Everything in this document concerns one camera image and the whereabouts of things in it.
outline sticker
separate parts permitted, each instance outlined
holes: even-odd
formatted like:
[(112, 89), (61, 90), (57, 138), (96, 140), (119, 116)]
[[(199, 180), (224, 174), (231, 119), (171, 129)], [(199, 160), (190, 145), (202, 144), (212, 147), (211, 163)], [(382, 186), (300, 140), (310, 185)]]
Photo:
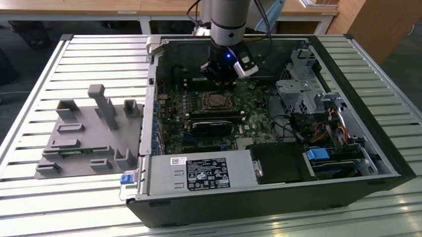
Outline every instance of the sticker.
[(136, 11), (118, 11), (118, 14), (138, 14)]
[(226, 158), (184, 160), (190, 191), (230, 188)]
[(170, 159), (170, 164), (176, 165), (176, 164), (186, 164), (186, 157), (172, 157)]

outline motherboard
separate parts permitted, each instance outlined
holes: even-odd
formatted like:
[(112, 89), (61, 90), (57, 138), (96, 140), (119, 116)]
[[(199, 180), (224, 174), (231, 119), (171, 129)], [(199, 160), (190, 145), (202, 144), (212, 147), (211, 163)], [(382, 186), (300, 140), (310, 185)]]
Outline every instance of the motherboard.
[(166, 154), (244, 150), (251, 144), (276, 142), (267, 86), (239, 79), (230, 90), (195, 91), (188, 86), (207, 79), (192, 80), (168, 92), (163, 84), (158, 96)]

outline barcode sticker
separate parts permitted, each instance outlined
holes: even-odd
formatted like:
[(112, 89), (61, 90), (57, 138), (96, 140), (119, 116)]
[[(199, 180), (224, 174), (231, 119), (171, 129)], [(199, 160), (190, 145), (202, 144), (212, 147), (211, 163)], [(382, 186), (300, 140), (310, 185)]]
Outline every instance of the barcode sticker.
[(171, 158), (171, 165), (178, 165), (178, 164), (186, 164), (186, 157), (172, 157)]

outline white label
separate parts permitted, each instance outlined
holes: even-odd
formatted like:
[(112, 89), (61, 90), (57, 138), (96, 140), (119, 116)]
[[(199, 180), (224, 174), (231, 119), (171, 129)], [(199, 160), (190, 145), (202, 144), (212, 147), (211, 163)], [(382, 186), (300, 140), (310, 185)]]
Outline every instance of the white label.
[(118, 14), (136, 14), (136, 11), (118, 11)]
[(186, 157), (172, 157), (171, 158), (171, 162), (170, 162), (170, 164), (171, 165), (178, 165), (178, 164), (186, 164)]

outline metal table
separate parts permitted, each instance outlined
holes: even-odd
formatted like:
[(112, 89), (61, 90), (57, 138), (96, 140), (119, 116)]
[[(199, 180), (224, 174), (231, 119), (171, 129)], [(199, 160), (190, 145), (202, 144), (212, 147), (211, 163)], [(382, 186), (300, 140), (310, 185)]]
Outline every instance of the metal table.
[(0, 147), (0, 236), (347, 237), (421, 232), (422, 114), (353, 39), (321, 36), (319, 40), (419, 175), (417, 179), (345, 208), (148, 229), (119, 199), (119, 174), (33, 179), (59, 99), (75, 98), (77, 106), (93, 105), (87, 88), (102, 83), (114, 104), (127, 98), (144, 101), (147, 36), (73, 36), (59, 42)]

